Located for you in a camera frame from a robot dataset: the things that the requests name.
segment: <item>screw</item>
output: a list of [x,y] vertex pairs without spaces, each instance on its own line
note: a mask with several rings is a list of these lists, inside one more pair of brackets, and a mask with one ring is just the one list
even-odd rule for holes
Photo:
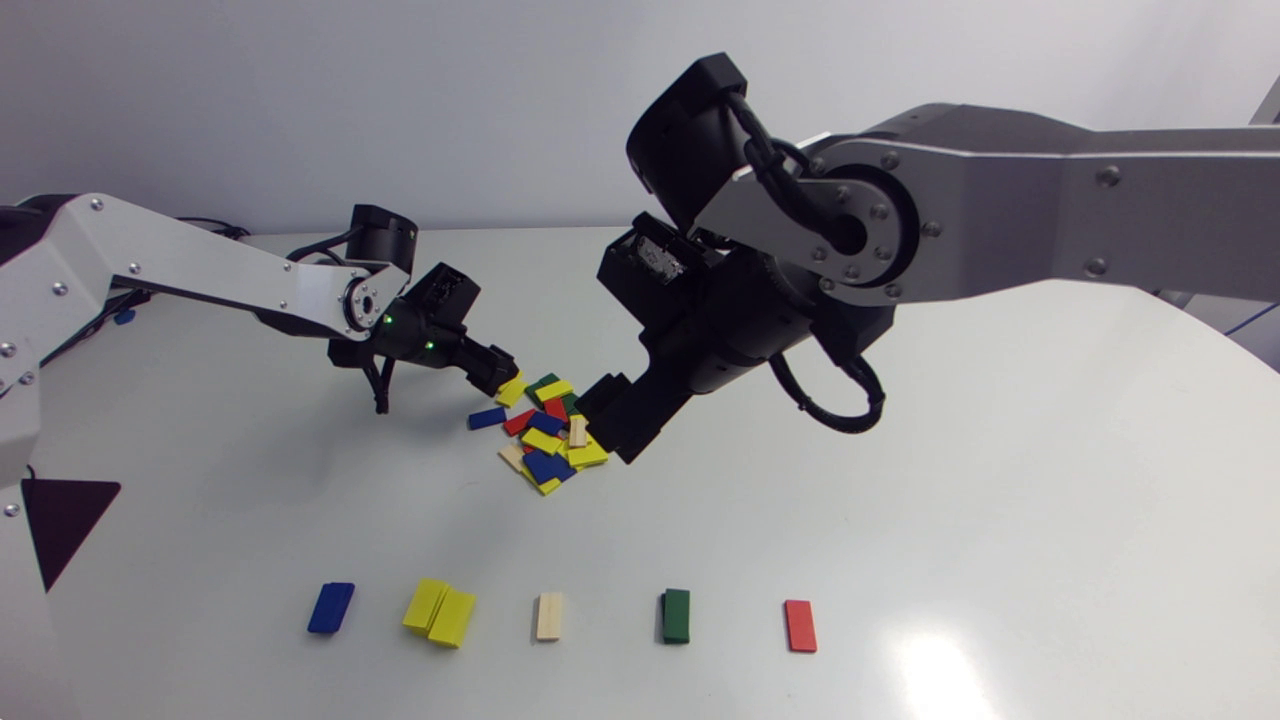
[[1102,187],[1115,187],[1120,184],[1120,168],[1107,165],[1106,168],[1098,170],[1098,174],[1093,176],[1093,179],[1096,179]]
[[1084,264],[1084,274],[1091,278],[1107,274],[1107,261],[1102,258],[1093,258]]

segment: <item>wooden block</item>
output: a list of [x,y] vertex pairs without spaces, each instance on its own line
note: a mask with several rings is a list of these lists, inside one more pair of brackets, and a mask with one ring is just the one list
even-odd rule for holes
[[556,455],[556,450],[559,448],[559,437],[549,436],[538,428],[530,428],[524,436],[521,436],[521,442],[525,445],[536,447],[547,455]]
[[595,442],[591,433],[586,433],[586,447],[570,447],[568,448],[568,464],[573,466],[575,470],[581,470],[582,468],[590,468],[591,465],[599,465],[609,460],[609,454],[600,447],[600,443]]
[[568,384],[568,380],[556,380],[534,391],[534,396],[538,397],[539,402],[547,402],[554,397],[564,397],[571,392],[573,392],[573,386]]
[[316,598],[316,606],[311,611],[307,632],[337,633],[342,628],[342,619],[347,615],[347,606],[351,605],[351,596],[355,592],[356,585],[352,583],[325,583],[321,585],[320,597]]
[[559,382],[559,378],[556,377],[556,373],[547,373],[545,375],[543,375],[543,379],[540,379],[536,383],[526,387],[525,388],[525,395],[529,396],[529,400],[534,401],[534,405],[541,407],[543,406],[543,401],[538,400],[538,391],[541,389],[541,388],[544,388],[544,387],[547,387],[547,386],[549,386],[549,384],[552,384],[552,383],[554,383],[554,382]]
[[541,642],[556,642],[561,633],[561,614],[564,609],[564,593],[544,592],[538,596],[538,632]]
[[428,634],[431,630],[431,623],[435,621],[436,611],[440,610],[440,602],[444,601],[448,592],[449,583],[422,578],[417,582],[417,589],[413,592],[413,598],[408,601],[408,610],[404,611],[404,619],[401,623],[420,635]]
[[507,430],[508,436],[518,436],[520,433],[525,432],[525,428],[529,427],[529,420],[532,419],[534,413],[538,413],[538,410],[526,410],[520,415],[516,415],[515,418],[503,423],[502,429]]
[[689,644],[689,591],[667,588],[662,593],[663,644]]
[[522,374],[524,373],[517,373],[513,379],[507,380],[506,384],[498,388],[498,396],[494,397],[498,405],[502,405],[503,407],[512,407],[517,401],[520,401],[520,396],[524,395],[525,388],[529,387],[529,383],[520,379]]
[[562,402],[558,397],[553,397],[547,402],[543,402],[543,413],[547,413],[562,423],[568,421],[568,414],[564,413],[564,402]]
[[444,647],[462,647],[462,639],[467,635],[467,624],[471,621],[471,610],[476,606],[476,596],[468,592],[451,589],[444,593],[440,610],[435,614],[431,630],[426,639]]
[[507,411],[502,407],[494,407],[493,410],[483,410],[480,413],[467,415],[467,429],[479,430],[480,428],[500,425],[506,421]]
[[818,652],[818,638],[813,632],[813,607],[808,600],[788,600],[782,603],[787,611],[787,643],[791,652]]
[[539,430],[553,436],[564,429],[564,420],[553,418],[547,413],[534,413],[534,416],[529,419],[529,427],[538,428]]
[[581,415],[568,416],[568,446],[586,447],[586,418]]

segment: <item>yellow wooden block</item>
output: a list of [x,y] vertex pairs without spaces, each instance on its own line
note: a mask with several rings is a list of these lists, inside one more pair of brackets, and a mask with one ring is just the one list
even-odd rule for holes
[[568,416],[568,446],[586,447],[586,418],[581,415]]
[[559,489],[561,484],[559,478],[552,478],[543,484],[538,484],[538,480],[535,480],[532,475],[529,475],[529,483],[534,486],[538,489],[538,492],[543,493],[543,497],[547,497],[548,495]]
[[404,619],[401,623],[420,635],[428,634],[436,612],[440,610],[440,602],[448,592],[449,583],[422,578],[417,582],[413,600],[408,602],[408,610],[404,611]]
[[498,388],[498,396],[494,398],[498,405],[511,407],[520,401],[520,396],[525,395],[525,388],[529,387],[529,383],[522,380],[521,375],[524,375],[524,373],[517,373],[515,378],[507,380]]
[[525,433],[525,437],[520,439],[529,447],[536,447],[538,450],[541,450],[547,455],[556,455],[556,451],[559,450],[559,443],[561,443],[561,439],[558,437],[549,436],[539,430],[538,428],[530,428],[529,432]]
[[600,447],[600,443],[595,442],[595,438],[590,433],[586,436],[586,447],[571,447],[568,450],[568,464],[575,470],[599,465],[608,461],[608,459],[609,454]]
[[543,386],[534,391],[538,396],[539,402],[547,402],[548,400],[556,397],[564,397],[566,395],[573,392],[573,386],[568,384],[568,380],[556,380],[549,386]]
[[538,632],[541,642],[556,642],[561,633],[561,612],[564,607],[564,593],[544,592],[538,596]]
[[431,632],[426,639],[444,647],[462,647],[462,638],[467,635],[467,623],[471,621],[471,610],[476,606],[476,596],[468,592],[451,589],[444,593],[440,610],[431,623]]

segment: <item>natural wooden block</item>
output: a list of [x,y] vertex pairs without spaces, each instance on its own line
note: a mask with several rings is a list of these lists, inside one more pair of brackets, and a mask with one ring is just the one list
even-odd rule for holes
[[451,589],[444,593],[426,639],[444,647],[462,647],[462,639],[467,635],[467,623],[471,621],[471,610],[475,606],[476,596],[468,592]]
[[568,446],[586,447],[586,418],[581,415],[568,416]]
[[564,609],[564,593],[544,592],[538,596],[538,632],[541,642],[556,642],[561,634],[561,614]]
[[422,578],[417,582],[413,598],[408,602],[404,619],[401,623],[420,635],[425,635],[435,621],[435,615],[440,610],[440,602],[449,592],[449,583],[433,578]]
[[534,395],[538,397],[539,402],[547,402],[554,397],[564,397],[571,392],[573,392],[573,386],[568,384],[568,380],[556,380],[538,388]]
[[558,437],[549,436],[539,430],[538,428],[530,428],[530,430],[525,433],[524,437],[521,437],[520,439],[525,445],[530,447],[536,447],[538,450],[541,450],[547,455],[556,455],[556,451],[559,450],[559,443],[561,443],[561,439]]

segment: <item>white table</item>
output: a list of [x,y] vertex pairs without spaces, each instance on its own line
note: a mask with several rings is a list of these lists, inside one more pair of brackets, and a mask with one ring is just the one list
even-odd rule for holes
[[[616,229],[422,233],[484,288],[475,338],[580,388],[644,366],[599,286]],[[253,238],[283,252],[302,238]],[[814,397],[859,391],[814,343]],[[161,297],[44,375],[45,477],[124,489],[54,587],[86,717],[1280,716],[1280,380],[1142,292],[1043,283],[904,307],[865,436],[767,369],[632,466],[549,498],[494,455],[458,370],[392,414],[321,341]],[[415,583],[479,596],[465,646],[399,625]],[[321,583],[356,596],[305,632]],[[692,643],[655,642],[692,591]],[[531,642],[538,593],[564,638]],[[786,650],[813,601],[819,652]]]

